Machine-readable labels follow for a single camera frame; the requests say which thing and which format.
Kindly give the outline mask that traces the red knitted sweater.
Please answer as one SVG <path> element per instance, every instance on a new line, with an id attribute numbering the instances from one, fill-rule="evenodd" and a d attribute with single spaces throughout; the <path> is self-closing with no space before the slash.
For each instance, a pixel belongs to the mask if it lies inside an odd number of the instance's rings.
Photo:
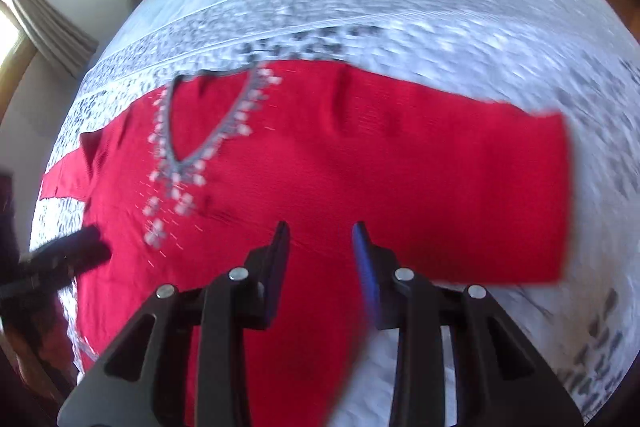
<path id="1" fill-rule="evenodd" d="M 339 62 L 180 76 L 43 176 L 85 206 L 111 260 L 77 283 L 93 352 L 158 286 L 207 285 L 291 230 L 278 314 L 245 340 L 257 426 L 320 426 L 363 335 L 352 227 L 430 279 L 559 280 L 570 229 L 570 136 L 529 114 Z"/>

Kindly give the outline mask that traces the beige window curtain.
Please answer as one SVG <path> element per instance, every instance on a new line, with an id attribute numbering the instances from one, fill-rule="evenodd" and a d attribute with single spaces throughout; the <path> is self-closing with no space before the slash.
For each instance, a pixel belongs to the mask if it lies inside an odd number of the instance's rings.
<path id="1" fill-rule="evenodd" d="M 47 0 L 9 0 L 9 9 L 37 51 L 61 74 L 81 80 L 98 42 Z"/>

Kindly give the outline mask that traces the grey floral quilted bedspread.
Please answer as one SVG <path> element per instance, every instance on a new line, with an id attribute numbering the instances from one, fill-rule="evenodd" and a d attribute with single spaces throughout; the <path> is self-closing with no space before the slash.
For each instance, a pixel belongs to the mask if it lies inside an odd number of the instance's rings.
<path id="1" fill-rule="evenodd" d="M 577 150 L 564 280 L 499 303 L 589 425 L 639 353 L 639 46 L 605 0 L 143 0 L 70 108 L 52 158 L 180 72 L 335 58 L 522 109 L 557 108 Z"/>

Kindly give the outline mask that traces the wooden window frame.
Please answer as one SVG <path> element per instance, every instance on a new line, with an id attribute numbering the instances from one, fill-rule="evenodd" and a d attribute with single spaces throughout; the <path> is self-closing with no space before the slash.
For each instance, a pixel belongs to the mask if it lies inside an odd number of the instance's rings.
<path id="1" fill-rule="evenodd" d="M 1 0 L 0 119 L 6 116 L 12 98 L 36 53 L 36 47 L 13 14 L 8 0 Z"/>

